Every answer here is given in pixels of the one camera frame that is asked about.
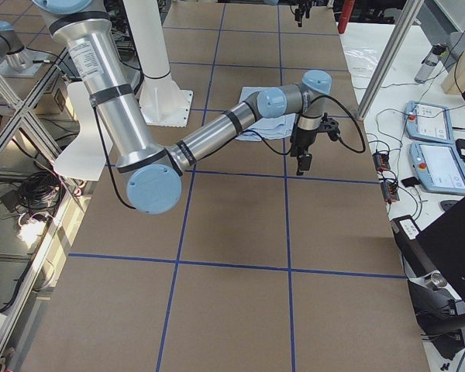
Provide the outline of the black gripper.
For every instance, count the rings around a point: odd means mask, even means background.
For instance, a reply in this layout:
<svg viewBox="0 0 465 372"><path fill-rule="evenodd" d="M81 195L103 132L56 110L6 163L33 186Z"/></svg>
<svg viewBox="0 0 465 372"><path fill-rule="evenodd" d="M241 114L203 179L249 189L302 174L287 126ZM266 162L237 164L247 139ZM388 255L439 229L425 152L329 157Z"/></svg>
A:
<svg viewBox="0 0 465 372"><path fill-rule="evenodd" d="M332 141L337 141L340 134L339 123L329 118L326 112L315 118L304 115L296 118L290 137L289 155L297 160L298 176L310 170L312 154L309 152L309 147L314 144L319 133L326 133Z"/></svg>
<svg viewBox="0 0 465 372"><path fill-rule="evenodd" d="M295 0L292 2L292 13L298 27L303 26L304 19L310 19L312 0Z"/></svg>

